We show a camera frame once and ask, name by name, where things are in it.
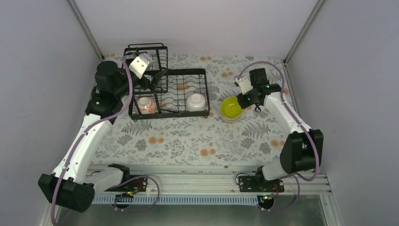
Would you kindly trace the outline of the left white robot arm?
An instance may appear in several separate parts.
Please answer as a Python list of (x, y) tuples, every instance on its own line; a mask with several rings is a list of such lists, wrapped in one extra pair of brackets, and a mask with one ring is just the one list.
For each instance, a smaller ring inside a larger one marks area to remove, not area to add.
[(151, 66), (142, 60), (123, 61), (123, 68), (114, 61), (101, 62), (95, 73), (96, 86), (73, 144), (51, 174), (42, 174), (38, 185), (51, 204), (84, 212), (94, 197), (108, 190), (121, 192), (121, 198), (133, 197), (146, 190), (147, 176), (132, 176), (126, 166), (110, 164), (102, 171), (86, 175), (90, 160), (101, 139), (128, 104), (122, 102), (133, 97), (135, 86), (144, 82), (144, 73)]

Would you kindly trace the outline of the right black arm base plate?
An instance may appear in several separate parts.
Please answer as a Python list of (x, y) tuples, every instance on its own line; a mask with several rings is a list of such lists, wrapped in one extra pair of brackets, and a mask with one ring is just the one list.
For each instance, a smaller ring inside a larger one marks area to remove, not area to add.
[(238, 176), (239, 190), (242, 193), (282, 193), (285, 191), (284, 183), (280, 179), (260, 180), (255, 176)]

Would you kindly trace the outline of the black wire dish rack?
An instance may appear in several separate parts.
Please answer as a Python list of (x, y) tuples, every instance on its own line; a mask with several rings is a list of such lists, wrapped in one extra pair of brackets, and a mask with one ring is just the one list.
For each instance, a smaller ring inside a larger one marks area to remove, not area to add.
[[(153, 60), (144, 76), (152, 81), (152, 77), (161, 70), (167, 70), (155, 91), (134, 89), (128, 114), (134, 121), (161, 118), (205, 117), (209, 116), (210, 104), (206, 71), (202, 68), (170, 69), (168, 66), (168, 48), (163, 43), (129, 44), (124, 55), (147, 53)], [(193, 93), (205, 97), (204, 111), (189, 112), (186, 110), (186, 99)], [(156, 101), (157, 111), (153, 114), (140, 114), (137, 100), (151, 97)]]

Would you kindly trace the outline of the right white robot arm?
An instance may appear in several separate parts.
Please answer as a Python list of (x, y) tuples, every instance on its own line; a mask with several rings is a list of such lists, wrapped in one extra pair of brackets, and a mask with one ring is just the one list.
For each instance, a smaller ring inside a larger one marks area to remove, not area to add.
[(278, 185), (285, 176), (300, 171), (314, 170), (318, 174), (321, 165), (324, 136), (319, 129), (312, 129), (294, 111), (286, 100), (279, 84), (271, 84), (263, 68), (253, 69), (248, 77), (238, 77), (235, 85), (242, 109), (255, 105), (267, 108), (286, 135), (279, 158), (259, 167), (255, 172), (255, 186), (266, 192)]

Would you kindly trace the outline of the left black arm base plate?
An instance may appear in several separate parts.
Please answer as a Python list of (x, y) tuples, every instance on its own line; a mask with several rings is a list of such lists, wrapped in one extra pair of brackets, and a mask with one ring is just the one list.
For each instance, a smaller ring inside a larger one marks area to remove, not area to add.
[(105, 190), (106, 192), (145, 192), (148, 184), (148, 178), (144, 176), (130, 176), (131, 179), (120, 186), (113, 186)]

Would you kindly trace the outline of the yellow-green bowl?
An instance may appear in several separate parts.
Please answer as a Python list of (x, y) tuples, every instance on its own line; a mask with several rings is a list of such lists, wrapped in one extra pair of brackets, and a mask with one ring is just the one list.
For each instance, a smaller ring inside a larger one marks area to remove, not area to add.
[(242, 115), (243, 109), (238, 104), (237, 97), (226, 98), (220, 106), (220, 115), (223, 114), (226, 117), (236, 117)]

